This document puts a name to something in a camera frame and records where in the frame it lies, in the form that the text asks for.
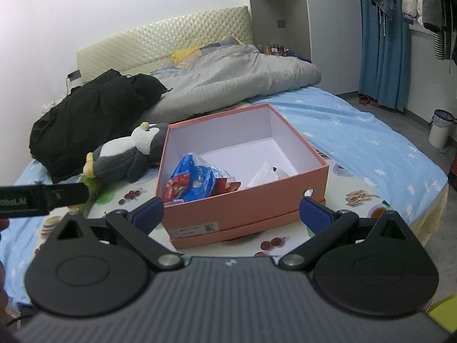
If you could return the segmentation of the person's left hand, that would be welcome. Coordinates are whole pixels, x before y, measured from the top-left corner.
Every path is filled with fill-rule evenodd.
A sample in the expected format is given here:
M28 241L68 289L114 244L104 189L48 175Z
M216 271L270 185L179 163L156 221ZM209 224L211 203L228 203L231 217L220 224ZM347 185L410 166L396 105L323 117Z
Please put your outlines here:
M1 234L3 234L4 230L9 227L9 219L2 218L1 222ZM4 314L5 309L9 302L8 294L5 291L5 278L6 278L6 270L5 270L5 262L4 262L4 255L1 255L1 262L0 262L0 271L1 271L1 278L0 278L0 292L1 292L1 313Z

